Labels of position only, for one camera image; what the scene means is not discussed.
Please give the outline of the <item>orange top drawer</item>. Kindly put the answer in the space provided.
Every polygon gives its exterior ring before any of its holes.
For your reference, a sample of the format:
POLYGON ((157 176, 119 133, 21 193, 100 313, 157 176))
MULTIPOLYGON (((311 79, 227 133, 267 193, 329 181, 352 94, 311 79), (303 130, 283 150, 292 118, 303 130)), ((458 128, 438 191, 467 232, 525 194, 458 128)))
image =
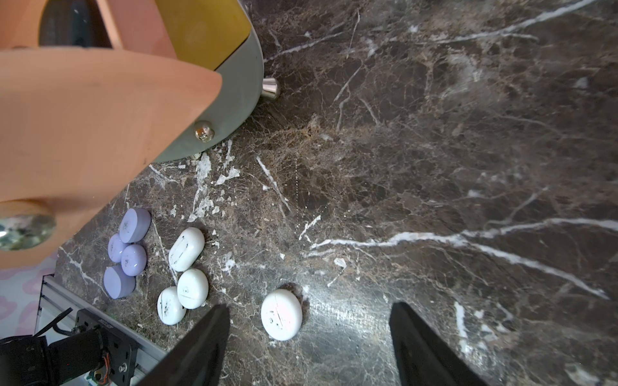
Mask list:
POLYGON ((100 1, 109 48, 43 47, 45 2, 1 4, 1 214, 51 236, 2 251, 37 265, 72 238, 217 98, 221 76, 179 60, 153 1, 100 1))

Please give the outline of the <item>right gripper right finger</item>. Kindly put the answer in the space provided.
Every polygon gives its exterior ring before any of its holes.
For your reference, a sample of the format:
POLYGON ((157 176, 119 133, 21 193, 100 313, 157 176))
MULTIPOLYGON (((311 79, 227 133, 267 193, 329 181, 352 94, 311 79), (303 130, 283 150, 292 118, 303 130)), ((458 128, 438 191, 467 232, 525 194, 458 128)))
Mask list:
POLYGON ((389 327, 402 385, 486 385, 407 303, 392 306, 389 327))

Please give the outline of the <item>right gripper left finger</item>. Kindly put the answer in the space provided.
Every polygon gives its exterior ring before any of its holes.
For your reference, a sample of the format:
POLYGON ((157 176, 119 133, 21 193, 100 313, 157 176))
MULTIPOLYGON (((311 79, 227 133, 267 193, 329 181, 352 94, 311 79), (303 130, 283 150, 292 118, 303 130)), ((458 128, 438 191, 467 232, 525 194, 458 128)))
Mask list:
POLYGON ((215 305, 139 383, 219 384, 229 330, 230 309, 215 305))

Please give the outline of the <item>yellow drawer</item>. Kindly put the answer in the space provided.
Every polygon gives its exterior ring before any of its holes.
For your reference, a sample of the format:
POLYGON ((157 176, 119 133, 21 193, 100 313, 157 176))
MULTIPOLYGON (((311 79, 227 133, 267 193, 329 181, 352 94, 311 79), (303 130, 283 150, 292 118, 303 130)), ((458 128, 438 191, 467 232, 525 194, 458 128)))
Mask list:
POLYGON ((251 24, 237 0, 156 0, 177 58, 216 70, 249 37, 251 24))

